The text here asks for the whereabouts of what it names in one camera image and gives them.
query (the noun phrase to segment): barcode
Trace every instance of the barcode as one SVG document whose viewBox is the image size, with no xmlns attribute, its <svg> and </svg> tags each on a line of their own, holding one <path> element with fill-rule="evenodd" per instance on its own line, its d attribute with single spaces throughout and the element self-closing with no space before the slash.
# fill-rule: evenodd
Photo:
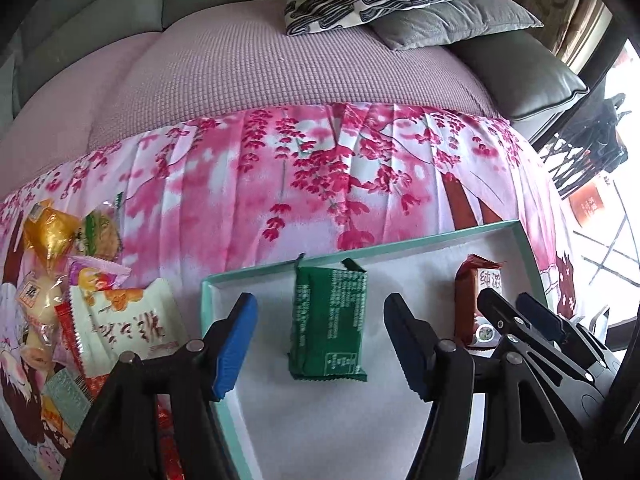
<svg viewBox="0 0 640 480">
<path fill-rule="evenodd" d="M 92 397 L 91 393 L 89 392 L 89 388 L 84 382 L 84 377 L 82 377 L 82 375 L 77 375 L 74 379 L 74 382 L 78 385 L 78 388 L 80 388 L 80 391 L 84 394 L 86 400 L 88 400 L 89 402 L 93 402 L 94 398 Z"/>
</svg>

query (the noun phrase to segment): box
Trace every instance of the box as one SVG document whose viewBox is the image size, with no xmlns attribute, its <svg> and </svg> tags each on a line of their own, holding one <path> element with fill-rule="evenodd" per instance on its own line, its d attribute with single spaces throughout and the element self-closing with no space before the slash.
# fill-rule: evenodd
<svg viewBox="0 0 640 480">
<path fill-rule="evenodd" d="M 452 337 L 454 277 L 470 253 L 504 263 L 502 288 L 508 301 L 528 292 L 545 304 L 519 221 L 304 260 L 309 266 L 339 268 L 348 257 L 367 271 L 362 341 L 367 383 L 295 381 L 290 376 L 294 260 L 206 278 L 203 333 L 226 317 L 242 292 L 251 292 L 258 301 L 258 325 L 236 387 L 215 405 L 240 478 L 405 478 L 431 403 L 422 402 L 406 383 L 383 322 L 383 304 L 389 294 L 400 292 L 418 319 L 428 321 L 438 336 Z M 462 467 L 478 458 L 484 405 L 476 397 Z"/>
</svg>

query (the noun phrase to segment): light green package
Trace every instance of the light green package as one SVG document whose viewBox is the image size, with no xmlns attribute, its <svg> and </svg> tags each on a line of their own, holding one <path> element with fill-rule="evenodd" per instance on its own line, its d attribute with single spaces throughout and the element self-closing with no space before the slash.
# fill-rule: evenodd
<svg viewBox="0 0 640 480">
<path fill-rule="evenodd" d="M 289 371 L 295 379 L 366 381 L 360 365 L 367 273 L 296 265 Z"/>
</svg>

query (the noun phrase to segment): yellow package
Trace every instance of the yellow package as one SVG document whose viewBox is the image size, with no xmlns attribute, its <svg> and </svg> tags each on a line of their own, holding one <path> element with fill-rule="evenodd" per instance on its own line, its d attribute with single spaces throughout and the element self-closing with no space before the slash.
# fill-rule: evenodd
<svg viewBox="0 0 640 480">
<path fill-rule="evenodd" d="M 71 248 L 80 220 L 73 215 L 53 209 L 51 200 L 44 200 L 31 208 L 24 221 L 24 245 L 32 248 L 47 272 L 51 273 Z"/>
</svg>

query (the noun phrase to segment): brown snack package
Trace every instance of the brown snack package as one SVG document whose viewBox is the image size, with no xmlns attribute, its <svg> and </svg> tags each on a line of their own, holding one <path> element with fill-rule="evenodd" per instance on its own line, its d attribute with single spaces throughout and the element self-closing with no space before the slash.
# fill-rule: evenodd
<svg viewBox="0 0 640 480">
<path fill-rule="evenodd" d="M 501 264 L 470 254 L 456 273 L 455 336 L 467 348 L 487 350 L 498 346 L 500 335 L 478 310 L 478 294 L 492 288 L 502 294 Z"/>
</svg>

